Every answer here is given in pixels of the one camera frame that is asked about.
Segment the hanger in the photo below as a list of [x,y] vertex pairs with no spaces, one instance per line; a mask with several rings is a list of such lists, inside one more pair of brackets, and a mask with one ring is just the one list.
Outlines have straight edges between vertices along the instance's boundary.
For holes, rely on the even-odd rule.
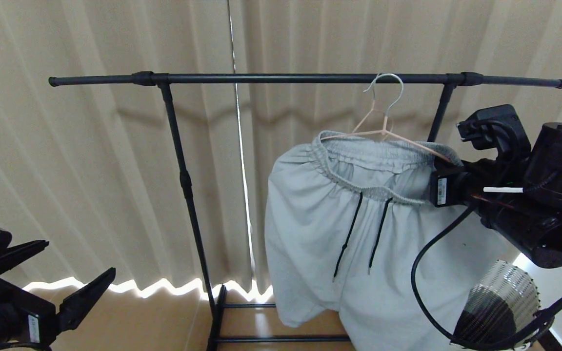
[[[385,112],[383,113],[383,111],[377,110],[375,109],[375,103],[377,102],[377,93],[375,92],[375,89],[373,89],[374,85],[377,83],[377,80],[379,80],[379,78],[381,77],[394,77],[398,80],[398,82],[400,83],[400,93],[399,93],[399,97],[396,98],[396,100],[394,100],[394,102],[392,102],[392,104],[385,110]],[[400,98],[402,97],[402,94],[404,92],[404,83],[402,81],[402,79],[393,74],[393,73],[381,73],[381,74],[377,74],[377,76],[374,78],[374,80],[372,80],[372,83],[370,83],[370,86],[368,86],[368,89],[365,89],[363,92],[367,93],[368,91],[370,91],[370,89],[372,89],[372,108],[370,108],[370,111],[368,111],[368,113],[363,116],[363,118],[361,119],[361,122],[359,122],[359,124],[357,124],[357,126],[355,127],[355,129],[353,129],[353,131],[351,133],[347,133],[347,134],[341,134],[338,136],[326,136],[326,137],[322,137],[321,140],[326,140],[328,138],[338,138],[338,137],[350,137],[350,136],[369,136],[369,135],[373,135],[373,134],[381,134],[382,136],[386,137],[386,136],[392,136],[394,138],[397,138],[399,140],[403,140],[408,142],[409,144],[412,144],[413,146],[422,149],[432,155],[435,155],[443,160],[448,161],[449,163],[452,163],[452,161],[450,160],[450,158],[447,158],[446,156],[438,153],[437,151],[430,149],[424,145],[420,145],[417,142],[414,142],[412,140],[408,140],[405,137],[401,137],[398,134],[393,133],[392,131],[388,131],[387,127],[387,120],[388,120],[388,115],[390,112],[390,109],[392,109],[392,106],[394,106],[396,104],[396,102],[399,102]],[[383,113],[383,128],[382,129],[378,129],[377,131],[369,131],[369,132],[357,132],[357,129],[359,129],[359,127],[361,127],[361,125],[363,124],[363,122],[365,122],[365,120],[368,118],[368,116],[370,114],[372,114],[373,112],[379,112],[379,113]]]

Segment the beige curtain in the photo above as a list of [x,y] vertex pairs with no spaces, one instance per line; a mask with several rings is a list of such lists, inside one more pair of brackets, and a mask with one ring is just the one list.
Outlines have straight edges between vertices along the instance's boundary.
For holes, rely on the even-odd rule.
[[[241,73],[459,73],[562,78],[562,1],[230,0]],[[393,129],[426,140],[441,86],[407,85]],[[263,249],[267,177],[274,160],[322,129],[350,131],[370,106],[365,86],[243,85],[239,89],[256,278],[268,282]],[[382,107],[399,86],[379,86]],[[562,120],[562,90],[455,89],[437,138],[463,158],[454,124],[475,110],[513,104],[534,142],[542,123]],[[366,131],[378,129],[369,120]]]
[[[12,282],[201,277],[159,90],[47,83],[145,70],[231,73],[227,3],[0,1],[0,227],[51,242]],[[249,289],[234,87],[172,92],[212,280]]]

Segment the black drawstring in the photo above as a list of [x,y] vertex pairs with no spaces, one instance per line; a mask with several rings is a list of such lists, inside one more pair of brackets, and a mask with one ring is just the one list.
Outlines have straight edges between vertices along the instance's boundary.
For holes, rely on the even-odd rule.
[[344,254],[346,247],[348,247],[348,240],[350,240],[350,234],[353,232],[353,227],[355,226],[355,220],[357,220],[357,214],[359,213],[359,207],[361,207],[361,201],[363,200],[363,193],[359,193],[359,203],[357,204],[357,209],[355,210],[355,217],[353,217],[353,222],[350,224],[350,230],[346,236],[346,242],[341,247],[340,256],[337,258],[337,263],[335,264],[335,273],[333,273],[333,279],[337,275],[337,269],[340,268],[341,256]]
[[372,269],[372,260],[374,260],[374,254],[377,253],[377,246],[379,246],[379,240],[381,239],[381,231],[383,230],[383,223],[385,222],[385,214],[387,214],[387,207],[392,202],[393,197],[385,202],[385,208],[383,209],[383,216],[381,217],[381,224],[379,225],[379,233],[377,234],[377,241],[374,243],[372,248],[372,255],[370,255],[370,264],[368,264],[368,274],[370,274],[370,269]]

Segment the shorts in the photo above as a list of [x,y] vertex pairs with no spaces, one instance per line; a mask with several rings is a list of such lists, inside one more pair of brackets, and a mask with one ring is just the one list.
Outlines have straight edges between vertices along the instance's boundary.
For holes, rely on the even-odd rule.
[[[423,315],[410,273],[422,247],[464,206],[428,200],[433,156],[406,142],[360,137],[298,145],[268,178],[265,244],[281,321],[298,327],[339,311],[359,351],[438,351],[449,341]],[[457,164],[441,144],[423,145]],[[478,216],[426,253],[417,271],[424,303],[453,331],[473,285],[506,250]]]

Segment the clothing rack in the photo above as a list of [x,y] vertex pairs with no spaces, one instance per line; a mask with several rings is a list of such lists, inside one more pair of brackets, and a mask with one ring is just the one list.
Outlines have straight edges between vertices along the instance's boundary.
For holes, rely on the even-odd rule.
[[[183,147],[175,107],[173,105],[171,84],[237,84],[237,83],[304,83],[304,84],[370,84],[376,74],[169,74],[152,73],[143,71],[123,76],[85,76],[85,77],[50,77],[51,86],[73,86],[86,84],[136,84],[140,86],[157,86],[161,92],[166,105],[166,112],[170,124],[170,132],[175,146],[177,161],[179,164],[179,181],[183,189],[183,197],[187,204],[190,215],[190,223],[194,233],[203,281],[209,299],[209,307],[212,312],[212,327],[210,329],[207,351],[215,351],[221,343],[250,343],[250,342],[340,342],[349,341],[345,335],[307,335],[307,336],[283,336],[283,337],[223,337],[221,336],[222,316],[225,309],[240,308],[271,308],[275,304],[228,304],[225,302],[227,289],[221,286],[218,300],[212,295],[212,283],[209,279],[205,249],[201,240],[201,230],[197,219],[196,207],[192,193],[192,179],[185,166]],[[453,91],[459,86],[477,86],[481,84],[509,85],[509,86],[539,86],[555,87],[562,89],[562,79],[544,78],[521,78],[504,76],[484,76],[479,73],[464,72],[455,74],[397,74],[405,84],[443,84],[435,118],[428,134],[428,141],[434,142],[442,124],[446,107],[450,102]],[[385,76],[379,78],[377,83],[398,84],[394,77]]]

